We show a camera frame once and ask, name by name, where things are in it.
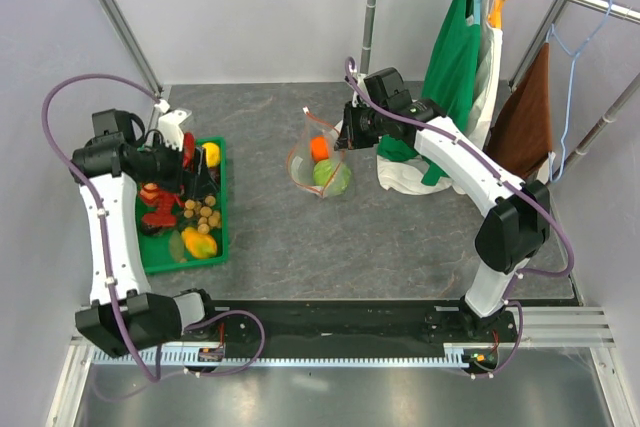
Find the orange fruit toy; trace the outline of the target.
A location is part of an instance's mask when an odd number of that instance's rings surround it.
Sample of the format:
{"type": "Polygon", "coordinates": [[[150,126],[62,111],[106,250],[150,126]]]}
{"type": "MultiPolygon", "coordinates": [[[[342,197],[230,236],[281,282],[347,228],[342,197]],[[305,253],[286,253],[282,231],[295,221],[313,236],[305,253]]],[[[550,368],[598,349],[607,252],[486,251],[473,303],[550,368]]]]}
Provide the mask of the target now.
{"type": "Polygon", "coordinates": [[[310,140],[310,151],[315,163],[328,160],[330,157],[329,145],[323,136],[316,136],[310,140]]]}

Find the yellow lemon toy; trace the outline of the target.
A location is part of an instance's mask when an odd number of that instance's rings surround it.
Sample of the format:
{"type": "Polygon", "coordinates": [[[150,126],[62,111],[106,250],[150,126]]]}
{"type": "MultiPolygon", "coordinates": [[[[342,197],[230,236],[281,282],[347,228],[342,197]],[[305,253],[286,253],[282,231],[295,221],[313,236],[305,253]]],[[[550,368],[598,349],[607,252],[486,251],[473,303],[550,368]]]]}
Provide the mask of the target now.
{"type": "Polygon", "coordinates": [[[214,142],[206,142],[202,144],[205,154],[207,167],[212,169],[221,163],[221,148],[214,142]]]}

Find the clear zip top bag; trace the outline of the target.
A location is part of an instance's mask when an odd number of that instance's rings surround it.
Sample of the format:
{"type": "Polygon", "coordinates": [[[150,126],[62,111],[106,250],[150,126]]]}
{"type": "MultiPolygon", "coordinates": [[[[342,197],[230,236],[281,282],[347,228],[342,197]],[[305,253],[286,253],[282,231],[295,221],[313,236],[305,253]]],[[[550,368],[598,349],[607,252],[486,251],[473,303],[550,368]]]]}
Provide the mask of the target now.
{"type": "Polygon", "coordinates": [[[319,198],[345,195],[352,187],[352,171],[346,153],[336,151],[342,122],[336,125],[302,109],[302,133],[287,157],[287,173],[296,187],[319,198]]]}

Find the green cabbage toy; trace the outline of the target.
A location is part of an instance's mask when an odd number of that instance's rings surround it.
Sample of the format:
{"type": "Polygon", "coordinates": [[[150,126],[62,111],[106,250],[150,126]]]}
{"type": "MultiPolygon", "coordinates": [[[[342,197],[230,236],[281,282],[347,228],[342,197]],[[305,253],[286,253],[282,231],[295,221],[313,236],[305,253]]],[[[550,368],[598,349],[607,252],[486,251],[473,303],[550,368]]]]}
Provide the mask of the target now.
{"type": "Polygon", "coordinates": [[[313,169],[313,181],[321,190],[323,197],[344,194],[351,183],[351,169],[334,159],[325,159],[316,163],[313,169]]]}

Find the red lobster toy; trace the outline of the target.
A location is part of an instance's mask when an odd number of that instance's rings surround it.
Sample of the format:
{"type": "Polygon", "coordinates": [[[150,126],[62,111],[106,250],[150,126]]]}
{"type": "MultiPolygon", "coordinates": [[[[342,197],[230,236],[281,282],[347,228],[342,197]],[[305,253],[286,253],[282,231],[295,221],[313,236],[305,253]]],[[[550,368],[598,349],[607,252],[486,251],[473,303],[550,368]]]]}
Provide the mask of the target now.
{"type": "Polygon", "coordinates": [[[149,211],[142,215],[139,221],[139,228],[143,235],[159,235],[162,231],[173,229],[177,226],[178,220],[173,213],[174,205],[181,207],[184,202],[181,195],[184,192],[184,169],[192,162],[195,155],[195,137],[191,132],[184,135],[183,152],[181,153],[181,171],[177,175],[176,187],[171,191],[160,187],[155,183],[144,183],[138,192],[138,198],[149,208],[149,211]]]}

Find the yellow green mango toy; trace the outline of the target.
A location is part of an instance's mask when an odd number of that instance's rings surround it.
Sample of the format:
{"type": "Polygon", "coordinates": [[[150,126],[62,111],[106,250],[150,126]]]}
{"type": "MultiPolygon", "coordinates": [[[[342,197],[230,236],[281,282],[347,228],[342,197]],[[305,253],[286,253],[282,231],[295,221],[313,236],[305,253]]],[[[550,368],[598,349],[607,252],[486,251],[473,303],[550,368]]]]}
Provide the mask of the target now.
{"type": "Polygon", "coordinates": [[[208,233],[201,233],[193,227],[187,227],[182,231],[181,238],[188,252],[196,259],[210,259],[218,254],[218,245],[208,233]]]}

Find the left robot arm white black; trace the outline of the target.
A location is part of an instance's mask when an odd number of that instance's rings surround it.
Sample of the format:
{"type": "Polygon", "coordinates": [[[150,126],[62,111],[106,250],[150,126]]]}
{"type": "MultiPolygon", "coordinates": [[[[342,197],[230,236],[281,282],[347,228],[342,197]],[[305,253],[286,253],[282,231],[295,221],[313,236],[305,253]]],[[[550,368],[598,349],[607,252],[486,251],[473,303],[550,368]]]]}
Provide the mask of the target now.
{"type": "Polygon", "coordinates": [[[93,114],[94,136],[72,155],[92,249],[89,307],[75,315],[77,330],[112,358],[177,341],[187,330],[208,340],[219,316],[205,307],[208,294],[189,289],[170,297],[152,292],[138,242],[141,230],[164,230],[177,223],[164,200],[177,203],[217,194],[206,154],[187,125],[185,109],[161,114],[146,130],[130,112],[93,114]]]}

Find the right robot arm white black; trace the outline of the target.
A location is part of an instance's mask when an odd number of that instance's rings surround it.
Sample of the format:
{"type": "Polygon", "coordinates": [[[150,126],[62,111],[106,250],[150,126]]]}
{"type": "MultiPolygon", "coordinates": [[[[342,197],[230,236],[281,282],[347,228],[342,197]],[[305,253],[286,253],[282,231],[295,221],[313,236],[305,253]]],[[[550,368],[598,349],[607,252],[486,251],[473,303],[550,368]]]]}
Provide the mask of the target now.
{"type": "Polygon", "coordinates": [[[362,80],[356,73],[354,59],[347,58],[345,80],[354,98],[344,107],[335,150],[369,148],[388,135],[440,167],[483,217],[474,241],[480,265],[457,318],[465,338],[481,340],[505,307],[512,279],[549,237],[548,192],[501,168],[436,102],[413,99],[395,68],[362,80]]]}

